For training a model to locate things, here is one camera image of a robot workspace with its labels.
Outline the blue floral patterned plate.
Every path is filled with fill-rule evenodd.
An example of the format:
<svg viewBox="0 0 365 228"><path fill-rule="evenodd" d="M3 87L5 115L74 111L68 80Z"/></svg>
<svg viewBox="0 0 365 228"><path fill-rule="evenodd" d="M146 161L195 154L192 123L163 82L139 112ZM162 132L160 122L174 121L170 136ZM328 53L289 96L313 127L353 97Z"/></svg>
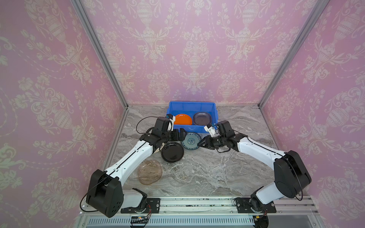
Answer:
<svg viewBox="0 0 365 228"><path fill-rule="evenodd" d="M202 140L198 133L189 132L185 139L181 142L182 146L186 150L197 150L199 148L198 143Z"/></svg>

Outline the orange plastic plate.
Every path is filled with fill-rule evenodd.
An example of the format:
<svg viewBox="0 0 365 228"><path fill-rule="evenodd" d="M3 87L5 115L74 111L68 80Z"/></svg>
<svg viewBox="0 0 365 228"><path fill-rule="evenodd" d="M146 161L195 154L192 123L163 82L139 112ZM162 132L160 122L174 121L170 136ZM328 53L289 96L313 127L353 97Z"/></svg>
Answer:
<svg viewBox="0 0 365 228"><path fill-rule="evenodd" d="M187 114L178 114L175 116L174 124L176 125L192 125L193 120Z"/></svg>

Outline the brown clear plate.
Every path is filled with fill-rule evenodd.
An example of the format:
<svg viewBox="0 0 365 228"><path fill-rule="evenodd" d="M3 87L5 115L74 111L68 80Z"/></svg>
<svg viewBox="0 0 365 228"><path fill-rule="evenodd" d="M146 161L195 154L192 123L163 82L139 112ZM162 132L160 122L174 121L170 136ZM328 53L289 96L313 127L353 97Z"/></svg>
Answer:
<svg viewBox="0 0 365 228"><path fill-rule="evenodd" d="M162 166L157 160L143 161L137 169L138 180L143 185L151 185L159 181L162 174Z"/></svg>
<svg viewBox="0 0 365 228"><path fill-rule="evenodd" d="M197 112L193 115L193 123L199 126L212 124L212 117L207 112Z"/></svg>

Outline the clear glass plate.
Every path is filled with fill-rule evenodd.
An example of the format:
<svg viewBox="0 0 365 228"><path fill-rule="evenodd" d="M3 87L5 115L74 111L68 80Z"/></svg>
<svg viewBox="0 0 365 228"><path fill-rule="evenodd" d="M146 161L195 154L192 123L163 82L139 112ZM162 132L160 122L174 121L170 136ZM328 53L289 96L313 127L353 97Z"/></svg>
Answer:
<svg viewBox="0 0 365 228"><path fill-rule="evenodd" d="M182 187L191 181L191 177L182 164L172 165L168 177L170 184L174 187Z"/></svg>

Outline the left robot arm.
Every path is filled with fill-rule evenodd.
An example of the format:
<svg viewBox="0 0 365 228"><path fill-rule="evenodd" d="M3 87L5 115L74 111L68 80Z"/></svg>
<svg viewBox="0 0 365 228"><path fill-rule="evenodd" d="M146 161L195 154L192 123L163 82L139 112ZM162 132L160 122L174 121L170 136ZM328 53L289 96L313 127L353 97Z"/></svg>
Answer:
<svg viewBox="0 0 365 228"><path fill-rule="evenodd" d="M123 190L130 174L149 156L168 142L183 141L187 135L184 129L175 129L176 117L167 114L158 117L154 127L141 135L137 144L119 161L106 170L96 170L92 175L86 203L108 218L122 209L144 212L147 208L147 194L139 189Z"/></svg>

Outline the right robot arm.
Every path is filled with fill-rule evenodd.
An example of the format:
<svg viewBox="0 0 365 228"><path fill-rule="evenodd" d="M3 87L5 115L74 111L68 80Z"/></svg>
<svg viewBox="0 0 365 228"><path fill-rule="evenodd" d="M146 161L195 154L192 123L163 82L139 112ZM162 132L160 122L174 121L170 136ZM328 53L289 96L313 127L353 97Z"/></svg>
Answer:
<svg viewBox="0 0 365 228"><path fill-rule="evenodd" d="M209 133L198 146L218 151L221 147L247 154L266 164L274 171L274 181L257 189L250 199L252 208L260 212L275 200L295 198L312 182L312 178L300 155L290 150L276 150L256 142L245 134L232 129L228 121L220 121L216 126L204 127Z"/></svg>

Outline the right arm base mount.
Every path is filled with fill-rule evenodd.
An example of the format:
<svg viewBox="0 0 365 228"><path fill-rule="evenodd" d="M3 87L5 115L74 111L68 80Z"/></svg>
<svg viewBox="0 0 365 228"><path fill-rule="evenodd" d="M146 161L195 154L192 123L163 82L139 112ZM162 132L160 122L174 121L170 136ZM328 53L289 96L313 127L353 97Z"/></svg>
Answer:
<svg viewBox="0 0 365 228"><path fill-rule="evenodd" d="M269 204L262 204L256 198L242 198L237 197L233 200L233 204L236 206L238 213L276 213L275 204L270 202Z"/></svg>

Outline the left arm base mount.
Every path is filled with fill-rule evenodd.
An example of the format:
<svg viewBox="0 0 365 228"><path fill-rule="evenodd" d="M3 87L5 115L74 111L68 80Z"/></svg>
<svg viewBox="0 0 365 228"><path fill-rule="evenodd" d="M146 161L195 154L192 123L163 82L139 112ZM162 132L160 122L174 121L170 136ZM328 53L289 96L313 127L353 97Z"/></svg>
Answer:
<svg viewBox="0 0 365 228"><path fill-rule="evenodd" d="M151 212L152 214L158 214L160 211L160 198L146 198L136 208L125 208L121 209L121 214L147 214Z"/></svg>

